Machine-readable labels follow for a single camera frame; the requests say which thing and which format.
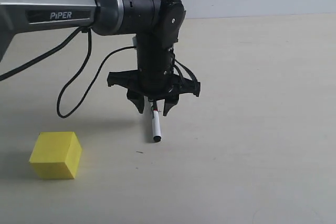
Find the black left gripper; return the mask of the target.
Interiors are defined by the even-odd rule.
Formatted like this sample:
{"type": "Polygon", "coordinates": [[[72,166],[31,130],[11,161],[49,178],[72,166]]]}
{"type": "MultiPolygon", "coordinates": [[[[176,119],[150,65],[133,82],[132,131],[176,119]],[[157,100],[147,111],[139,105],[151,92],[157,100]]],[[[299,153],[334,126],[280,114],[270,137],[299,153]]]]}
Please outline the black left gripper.
{"type": "Polygon", "coordinates": [[[142,74],[138,70],[110,72],[108,86],[121,86],[127,89],[127,99],[140,114],[144,111],[144,97],[151,100],[164,100],[163,116],[179,102],[182,94],[199,96],[201,83],[196,79],[183,78],[177,74],[142,74]]]}

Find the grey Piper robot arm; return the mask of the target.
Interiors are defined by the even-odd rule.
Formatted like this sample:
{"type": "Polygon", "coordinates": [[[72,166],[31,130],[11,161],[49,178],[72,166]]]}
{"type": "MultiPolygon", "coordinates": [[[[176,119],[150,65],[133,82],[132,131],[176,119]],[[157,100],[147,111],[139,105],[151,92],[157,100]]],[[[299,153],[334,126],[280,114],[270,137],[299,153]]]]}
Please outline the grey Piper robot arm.
{"type": "Polygon", "coordinates": [[[181,0],[1,0],[1,54],[16,34],[74,28],[60,45],[3,75],[5,80],[64,48],[82,32],[101,36],[134,36],[135,70],[111,72],[108,86],[127,89],[127,98],[142,113],[145,100],[164,101],[163,113],[177,105],[179,96],[199,96],[201,84],[177,61],[174,44],[186,11],[181,0]]]}

